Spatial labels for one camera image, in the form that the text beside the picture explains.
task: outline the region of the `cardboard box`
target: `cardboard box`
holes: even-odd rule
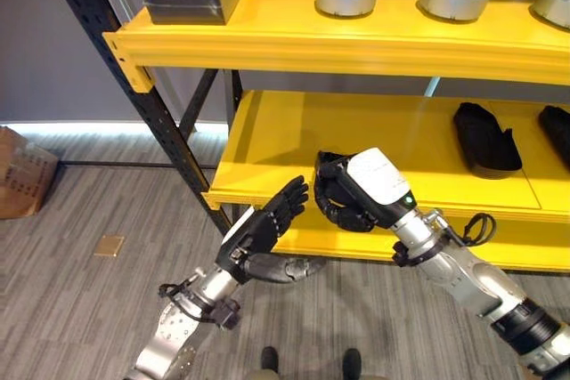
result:
[[[12,129],[0,127],[0,219],[39,211],[57,166],[56,156]]]

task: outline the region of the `white light strip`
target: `white light strip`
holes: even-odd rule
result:
[[[152,135],[144,122],[8,122],[1,123],[17,133],[97,134],[97,135]],[[197,122],[198,133],[228,133],[228,125],[218,122]]]
[[[196,122],[197,133],[224,133],[228,134],[228,124],[222,122]]]

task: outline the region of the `black shoe on floor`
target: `black shoe on floor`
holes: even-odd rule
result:
[[[279,374],[279,355],[271,346],[265,347],[261,352],[261,369],[271,369]]]
[[[358,380],[362,373],[362,359],[356,349],[348,349],[342,359],[342,377],[344,380]]]

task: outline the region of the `cable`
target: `cable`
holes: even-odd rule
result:
[[[469,233],[471,232],[471,229],[473,229],[473,226],[475,226],[478,222],[482,222],[481,230],[479,231],[479,233],[477,233],[477,235],[474,238],[471,238],[469,236]],[[491,222],[491,230],[485,236],[485,233],[487,232],[488,222]],[[477,213],[473,215],[471,221],[469,221],[465,226],[462,240],[463,242],[465,242],[466,247],[476,247],[489,242],[493,238],[496,231],[497,231],[497,222],[495,221],[492,215],[487,213]]]
[[[188,318],[192,320],[195,320],[197,322],[205,322],[207,324],[216,323],[214,319],[198,318],[190,314],[188,311],[186,311],[186,309],[184,309],[184,307],[182,307],[182,305],[178,302],[178,300],[175,299],[175,296],[178,293],[185,294],[190,284],[191,282],[188,279],[185,280],[182,284],[162,284],[159,287],[159,297],[160,298],[167,297],[168,300],[170,300],[178,308],[179,311],[181,311],[184,315],[186,315]]]
[[[473,229],[473,227],[478,222],[482,222],[481,230],[477,233],[477,235],[474,238],[471,238],[469,236],[469,233],[471,232],[471,229]],[[489,230],[489,232],[487,233],[489,222],[491,223],[491,230]],[[452,227],[446,229],[446,232],[450,236],[450,238],[452,238],[455,241],[455,243],[457,243],[457,245],[459,245],[460,247],[478,247],[479,245],[486,244],[493,238],[496,231],[497,231],[497,222],[495,221],[492,215],[487,213],[477,213],[473,215],[471,220],[469,220],[469,222],[465,226],[465,229],[463,231],[463,236],[460,236]]]

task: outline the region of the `shelf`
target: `shelf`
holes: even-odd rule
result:
[[[332,19],[314,0],[240,0],[226,26],[154,25],[146,9],[105,39],[133,88],[141,66],[441,76],[570,85],[570,33],[538,21],[533,0],[491,0],[469,24],[432,20],[417,0],[378,0]]]
[[[379,147],[411,184],[422,209],[442,208],[458,227],[493,214],[500,233],[476,249],[503,267],[570,270],[570,172],[536,124],[541,104],[478,100],[514,136],[524,171],[485,180],[464,165],[452,116],[462,99],[252,91],[244,95],[210,191],[210,206],[261,206],[291,178],[314,181],[318,150]],[[344,232],[309,201],[277,251],[389,260],[394,238]]]
[[[455,230],[463,230],[468,218],[448,217]],[[392,261],[395,236],[388,230],[353,233],[328,222],[318,208],[295,219],[274,251],[284,254],[326,255],[340,258]],[[495,237],[473,252],[505,269],[570,271],[570,224],[500,221]]]
[[[205,196],[214,208],[223,202],[262,205],[296,175],[303,174],[310,182],[318,150],[355,153],[379,147],[403,171],[421,206],[438,206],[463,216],[485,210],[504,219],[570,222],[570,206],[560,197],[565,190],[570,194],[570,173],[558,167],[561,161],[556,153],[548,152],[547,141],[544,149],[542,141],[534,147],[534,140],[527,138],[527,128],[536,117],[519,118],[522,123],[514,132],[526,154],[525,165],[529,162],[531,169],[505,180],[485,180],[472,175],[461,156],[452,117],[462,101],[398,95],[246,93]],[[477,102],[489,110],[511,111],[512,117],[516,117],[515,108],[532,105]],[[525,138],[518,138],[518,132]],[[534,149],[547,153],[539,160],[528,154]],[[549,181],[556,184],[556,191],[533,188],[534,182]]]
[[[526,178],[541,209],[570,217],[570,170],[558,156],[538,121],[544,105],[535,102],[491,101],[503,128],[512,128],[524,162]],[[560,106],[568,110],[570,106]]]

